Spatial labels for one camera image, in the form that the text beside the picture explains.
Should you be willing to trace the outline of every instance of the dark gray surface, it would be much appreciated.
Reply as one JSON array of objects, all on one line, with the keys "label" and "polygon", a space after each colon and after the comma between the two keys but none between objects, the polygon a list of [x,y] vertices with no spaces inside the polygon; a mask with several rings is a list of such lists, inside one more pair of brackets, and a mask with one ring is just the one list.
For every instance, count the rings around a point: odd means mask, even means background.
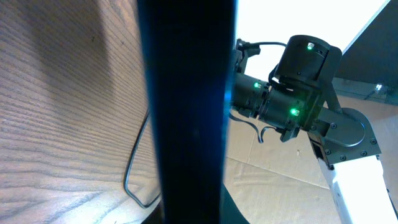
[{"label": "dark gray surface", "polygon": [[398,87],[398,0],[391,0],[347,50],[336,77]]}]

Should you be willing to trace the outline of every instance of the white surface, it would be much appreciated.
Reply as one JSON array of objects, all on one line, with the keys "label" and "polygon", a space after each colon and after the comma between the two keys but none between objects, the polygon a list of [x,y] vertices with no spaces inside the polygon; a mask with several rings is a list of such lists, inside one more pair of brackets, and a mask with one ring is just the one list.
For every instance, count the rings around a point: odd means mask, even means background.
[{"label": "white surface", "polygon": [[[248,42],[287,43],[293,35],[321,38],[342,51],[367,27],[388,0],[240,0],[236,38]],[[284,47],[262,46],[251,57],[246,75],[267,80]]]},{"label": "white surface", "polygon": [[335,164],[318,160],[342,223],[398,223],[376,156]]}]

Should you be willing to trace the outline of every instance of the robotic arm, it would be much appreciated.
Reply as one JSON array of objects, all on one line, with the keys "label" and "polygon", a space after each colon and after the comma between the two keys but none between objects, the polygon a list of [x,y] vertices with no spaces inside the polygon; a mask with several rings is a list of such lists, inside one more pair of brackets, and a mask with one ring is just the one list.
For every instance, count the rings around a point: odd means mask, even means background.
[{"label": "robotic arm", "polygon": [[232,109],[275,127],[282,142],[307,132],[343,223],[398,223],[372,127],[359,111],[340,107],[331,84],[340,49],[315,37],[293,36],[265,82],[244,74],[261,44],[236,43]]}]

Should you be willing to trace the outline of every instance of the wooden surface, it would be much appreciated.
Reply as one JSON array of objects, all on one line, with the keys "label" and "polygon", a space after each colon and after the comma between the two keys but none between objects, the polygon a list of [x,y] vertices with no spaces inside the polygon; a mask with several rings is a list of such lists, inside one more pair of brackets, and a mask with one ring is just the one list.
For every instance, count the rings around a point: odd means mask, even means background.
[{"label": "wooden surface", "polygon": [[[0,1],[0,223],[134,223],[147,109],[135,5]],[[130,189],[157,194],[150,127]]]}]

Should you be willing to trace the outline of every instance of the wood grain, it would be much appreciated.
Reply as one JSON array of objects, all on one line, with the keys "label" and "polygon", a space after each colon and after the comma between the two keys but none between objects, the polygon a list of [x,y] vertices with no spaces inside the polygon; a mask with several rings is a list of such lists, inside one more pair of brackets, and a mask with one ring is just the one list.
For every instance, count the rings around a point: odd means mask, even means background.
[{"label": "wood grain", "polygon": [[[0,223],[134,223],[123,190],[147,109],[136,7],[0,1]],[[130,176],[158,193],[147,127]]]}]

